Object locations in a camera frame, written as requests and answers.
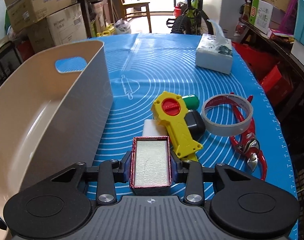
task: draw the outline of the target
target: wooden chair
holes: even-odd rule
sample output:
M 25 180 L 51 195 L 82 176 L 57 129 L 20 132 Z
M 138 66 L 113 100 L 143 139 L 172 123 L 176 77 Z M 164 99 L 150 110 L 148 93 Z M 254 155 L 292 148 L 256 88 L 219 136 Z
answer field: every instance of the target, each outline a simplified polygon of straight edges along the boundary
M 135 1 L 135 2 L 130 2 L 126 3 L 125 0 L 120 0 L 122 4 L 122 18 L 127 19 L 127 18 L 137 18 L 137 17 L 147 17 L 147 22 L 149 24 L 149 32 L 152 32 L 152 27 L 151 27 L 151 15 L 150 15 L 150 9 L 149 9 L 149 3 L 150 2 L 142 2 L 142 1 Z M 132 12 L 132 13 L 127 13 L 126 9 L 128 8 L 137 8 L 137 7 L 145 7 L 146 12 Z

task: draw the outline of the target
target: green box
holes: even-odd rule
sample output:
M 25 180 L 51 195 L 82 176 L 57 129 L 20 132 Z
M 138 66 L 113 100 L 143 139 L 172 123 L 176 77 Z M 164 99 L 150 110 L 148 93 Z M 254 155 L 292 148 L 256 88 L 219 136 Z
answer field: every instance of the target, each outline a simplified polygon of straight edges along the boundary
M 260 0 L 253 0 L 252 1 L 252 7 L 251 7 L 251 11 L 250 11 L 249 23 L 251 23 L 253 26 L 254 26 L 254 23 L 255 23 L 256 14 L 258 12 L 259 1 Z
M 264 34 L 268 33 L 273 13 L 273 5 L 262 0 L 253 0 L 249 23 Z

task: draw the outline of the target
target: table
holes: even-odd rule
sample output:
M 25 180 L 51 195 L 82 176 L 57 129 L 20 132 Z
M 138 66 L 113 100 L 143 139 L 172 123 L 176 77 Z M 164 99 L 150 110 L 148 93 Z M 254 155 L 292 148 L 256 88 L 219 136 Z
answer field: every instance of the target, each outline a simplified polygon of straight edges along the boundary
M 164 90 L 181 95 L 196 94 L 201 102 L 213 95 L 235 92 L 254 95 L 252 105 L 256 135 L 268 163 L 267 182 L 296 196 L 292 164 L 281 128 L 261 86 L 234 50 L 232 73 L 225 75 L 195 66 L 195 51 L 200 36 L 182 34 L 123 34 L 100 37 L 108 66 L 114 102 L 105 125 L 93 165 L 109 159 L 120 160 L 131 150 L 134 136 L 141 136 L 144 119 L 151 119 L 152 102 Z M 211 113 L 212 121 L 231 124 L 234 116 L 227 106 Z M 196 153 L 203 166 L 227 163 L 249 172 L 244 159 L 231 149 L 227 137 L 205 132 L 200 139 L 203 150 Z M 260 169 L 254 176 L 260 177 Z M 183 197 L 184 185 L 172 185 L 173 195 Z M 214 192 L 211 183 L 204 185 L 205 199 Z M 96 185 L 91 183 L 88 197 L 95 197 Z M 132 194 L 128 184 L 116 184 L 120 198 Z M 297 225 L 291 239 L 297 239 Z
M 273 40 L 270 40 L 264 33 L 262 33 L 249 22 L 244 20 L 241 20 L 241 22 L 245 24 L 246 29 L 239 39 L 240 43 L 242 43 L 247 38 L 247 36 L 249 35 L 249 31 L 255 33 L 260 38 L 262 38 L 270 47 L 272 47 L 278 53 L 278 55 L 280 55 L 280 57 L 283 58 L 302 79 L 300 84 L 295 88 L 294 92 L 292 93 L 292 96 L 288 99 L 282 111 L 277 115 L 279 121 L 282 122 L 293 109 L 293 107 L 297 104 L 302 94 L 304 93 L 304 65 L 295 56 L 291 54 L 290 48 L 278 44 Z
M 103 0 L 78 0 L 78 2 L 81 5 L 81 11 L 82 11 L 82 16 L 84 19 L 84 24 L 85 24 L 85 30 L 86 30 L 86 35 L 88 38 L 92 38 L 92 34 L 91 34 L 91 20 L 90 20 L 90 15 L 88 12 L 88 7 L 87 4 L 88 3 L 97 3 L 97 2 L 101 2 Z M 117 21 L 118 19 L 114 19 L 114 14 L 113 14 L 113 3 L 112 0 L 108 0 L 108 7 L 109 7 L 109 14 L 111 17 L 112 21 Z

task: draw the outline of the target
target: yellow toy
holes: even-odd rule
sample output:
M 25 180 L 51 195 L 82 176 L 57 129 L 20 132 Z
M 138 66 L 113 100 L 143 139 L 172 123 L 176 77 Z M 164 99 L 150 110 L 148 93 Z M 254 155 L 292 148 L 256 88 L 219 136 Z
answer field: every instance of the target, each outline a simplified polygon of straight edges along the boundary
M 154 119 L 166 127 L 174 152 L 179 158 L 203 149 L 202 144 L 192 139 L 184 120 L 188 109 L 180 95 L 164 91 L 154 100 L 151 111 Z

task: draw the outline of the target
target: tissue box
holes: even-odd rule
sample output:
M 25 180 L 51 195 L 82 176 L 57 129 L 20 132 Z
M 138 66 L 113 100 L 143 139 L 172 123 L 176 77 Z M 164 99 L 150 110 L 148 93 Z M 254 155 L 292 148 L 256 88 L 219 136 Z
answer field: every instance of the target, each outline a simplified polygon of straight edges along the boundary
M 203 34 L 196 48 L 195 64 L 202 68 L 212 69 L 230 74 L 233 62 L 232 43 L 226 39 L 226 44 L 215 46 L 215 36 Z

